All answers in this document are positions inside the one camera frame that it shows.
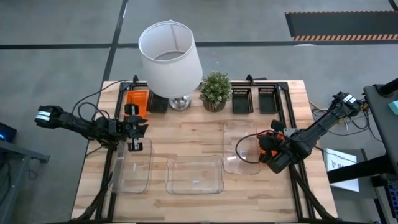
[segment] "black mesh basket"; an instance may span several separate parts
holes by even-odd
[[[232,111],[234,114],[249,114],[253,112],[253,100],[250,88],[233,89]]]
[[[260,113],[274,114],[280,110],[277,106],[277,91],[278,89],[276,86],[259,88]]]
[[[148,96],[147,111],[151,113],[166,113],[169,99],[163,98],[150,91]]]

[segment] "black cable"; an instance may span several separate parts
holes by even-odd
[[[75,105],[73,106],[73,109],[72,109],[71,114],[73,115],[73,113],[75,112],[75,108],[76,108],[77,105],[78,105],[80,102],[82,102],[83,100],[85,100],[85,99],[87,99],[87,98],[89,98],[89,97],[91,97],[91,96],[94,96],[95,94],[101,93],[102,91],[104,91],[104,90],[106,90],[107,88],[109,88],[111,85],[114,85],[114,84],[119,83],[119,82],[126,82],[126,81],[127,81],[127,80],[119,80],[119,81],[113,82],[113,83],[109,84],[107,87],[105,87],[105,88],[103,88],[103,89],[100,89],[99,91],[97,91],[97,92],[95,92],[95,93],[92,93],[92,94],[90,94],[90,95],[88,95],[88,96],[86,96],[86,97],[83,97],[81,100],[79,100],[79,101],[77,101],[77,102],[75,103]]]
[[[339,155],[336,155],[336,154],[334,154],[334,153],[328,152],[328,151],[326,151],[326,150],[324,150],[324,149],[322,149],[322,148],[320,148],[320,147],[318,147],[318,146],[314,146],[314,147],[317,148],[317,149],[319,149],[319,150],[321,150],[321,151],[323,151],[323,152],[326,153],[326,154],[333,155],[333,156],[337,156],[337,157],[339,157],[340,159],[344,159],[344,160],[346,160],[346,161],[350,161],[350,162],[353,162],[354,164],[356,164],[356,162],[354,162],[354,161],[352,161],[352,160],[350,160],[350,159],[346,159],[346,158],[341,157],[341,156],[339,156]]]
[[[108,119],[111,119],[111,116],[109,115],[109,113],[106,110],[99,110],[100,112],[106,114],[106,116],[108,117]],[[97,113],[99,112],[97,111],[95,114],[93,114],[93,116],[91,117],[91,120],[94,121],[95,119],[95,115],[97,115]]]
[[[322,117],[325,113],[327,113],[327,110],[320,110],[320,109],[312,108],[311,112],[316,117]],[[317,112],[322,112],[323,115],[318,115],[318,114],[316,114]]]
[[[11,166],[10,166],[10,162],[9,161],[7,161],[7,166],[8,166],[8,172],[7,172],[7,177],[6,178],[8,179],[8,189],[7,189],[6,193],[4,194],[3,198],[0,200],[0,206],[2,205],[2,203],[7,198],[8,192],[11,190]]]
[[[277,133],[277,132],[275,132],[275,131],[273,131],[273,130],[265,130],[265,131],[261,131],[261,132],[259,132],[259,133],[249,134],[249,135],[247,135],[247,136],[241,138],[241,139],[238,141],[238,143],[236,143],[236,146],[235,146],[235,153],[236,153],[236,156],[238,156],[243,162],[247,162],[247,163],[249,163],[249,164],[257,164],[257,163],[260,163],[259,161],[252,162],[252,161],[247,161],[247,160],[245,160],[244,158],[242,158],[241,155],[239,155],[239,153],[238,153],[238,145],[239,145],[239,143],[241,143],[241,141],[243,141],[244,139],[246,139],[246,138],[248,138],[248,137],[257,136],[257,135],[259,135],[259,134],[262,134],[262,133],[265,133],[265,132],[268,132],[268,131],[269,131],[269,132],[273,132],[273,133]]]
[[[94,200],[90,203],[90,205],[86,208],[83,214],[81,214],[78,218],[74,220],[87,220],[91,218],[94,211],[97,209],[99,202],[103,199],[103,197],[105,197],[108,191],[108,184],[111,182],[112,176],[113,172],[109,174],[106,184],[102,188],[100,188],[98,194],[95,196]]]
[[[383,143],[382,140],[379,140],[376,135],[373,133],[372,129],[371,129],[371,125],[370,125],[370,121],[369,121],[369,111],[368,110],[364,110],[363,114],[365,115],[366,121],[368,122],[368,126],[369,126],[369,131],[371,132],[372,136],[379,142]]]
[[[356,126],[356,127],[357,127],[358,129],[360,129],[360,130],[364,130],[364,129],[366,129],[366,128],[369,127],[368,123],[366,123],[364,127],[361,127],[361,126],[359,126],[358,124],[356,124],[355,121],[354,121],[353,119],[351,120],[351,122],[353,123],[354,126]]]
[[[6,174],[6,176],[4,177],[4,180],[1,182],[1,184],[0,184],[0,189],[2,189],[2,187],[4,186],[4,184],[6,183],[6,180],[7,180],[7,174]]]
[[[367,128],[366,129],[364,129],[364,130],[360,130],[360,131],[357,131],[357,132],[354,132],[354,133],[349,133],[349,134],[337,134],[337,133],[334,133],[333,131],[329,131],[329,130],[327,130],[330,134],[334,134],[334,135],[337,135],[337,136],[350,136],[350,135],[352,135],[352,134],[358,134],[358,133],[361,133],[361,132],[364,132],[364,131],[366,131],[366,130],[368,130]]]
[[[3,168],[4,168],[4,166],[6,165],[6,161],[4,161],[4,162],[2,162],[1,164],[0,164],[0,171],[2,171],[3,170]]]
[[[28,173],[29,180],[35,180],[37,178],[37,173],[33,171],[32,168],[29,168]]]
[[[87,156],[90,155],[91,153],[96,152],[96,151],[98,151],[98,150],[100,150],[100,149],[102,149],[102,148],[103,148],[103,146],[101,146],[101,147],[99,147],[99,148],[97,148],[97,149],[92,150],[91,152],[89,152],[89,153],[86,154],[85,158],[87,158]]]
[[[84,103],[80,104],[79,107],[77,108],[77,114],[79,115],[79,118],[80,118],[80,119],[86,120],[86,119],[83,118],[83,116],[82,116],[81,113],[80,113],[81,107],[82,107],[83,105],[90,105],[90,106],[92,106],[92,107],[95,109],[94,115],[91,117],[91,121],[93,120],[93,117],[95,117],[95,115],[96,115],[97,113],[100,113],[102,117],[106,118],[106,116],[104,115],[104,113],[103,113],[100,109],[98,109],[98,107],[95,106],[93,103],[84,102]]]

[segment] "orange striped edge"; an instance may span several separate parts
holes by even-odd
[[[300,11],[300,12],[285,12],[285,14],[294,14],[294,13],[367,13],[367,12],[394,12],[397,13],[398,11],[393,10],[361,10],[361,11]]]
[[[337,40],[397,40],[398,34],[374,35],[298,35],[294,41],[337,41]]]

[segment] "wooden table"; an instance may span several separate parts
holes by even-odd
[[[287,81],[298,128],[312,122],[304,82]],[[99,108],[114,114],[119,85],[102,92]],[[265,164],[256,175],[236,175],[223,172],[224,189],[219,194],[176,195],[165,190],[167,159],[176,156],[223,157],[223,124],[226,121],[253,121],[258,130],[269,128],[277,115],[259,113],[257,90],[252,91],[254,112],[249,115],[232,114],[231,102],[219,113],[210,113],[192,93],[191,108],[184,112],[168,109],[167,114],[148,114],[146,137],[154,148],[152,175],[146,192],[119,194],[114,222],[294,222],[297,221],[288,169],[274,174]],[[289,123],[287,110],[285,117]],[[88,152],[99,146],[91,142]],[[106,150],[91,154],[84,163],[76,195],[72,218],[78,217],[97,194],[103,174]],[[330,214],[337,217],[333,196],[322,154],[314,149],[305,160],[310,188]],[[305,197],[300,198],[307,214]]]

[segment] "transparent plastic bin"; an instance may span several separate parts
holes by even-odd
[[[113,176],[108,188],[114,193],[143,193],[148,185],[152,165],[152,142],[149,138],[140,138],[142,151],[128,151],[128,139],[124,145],[118,145]]]
[[[218,194],[224,189],[220,156],[187,156],[167,161],[170,194]]]
[[[257,126],[250,121],[228,121],[223,126],[223,164],[225,172],[229,174],[258,174],[260,164],[250,164],[242,161],[235,151],[238,141],[249,135],[257,133]],[[257,136],[243,139],[238,145],[239,155],[251,162],[258,162],[260,150]]]

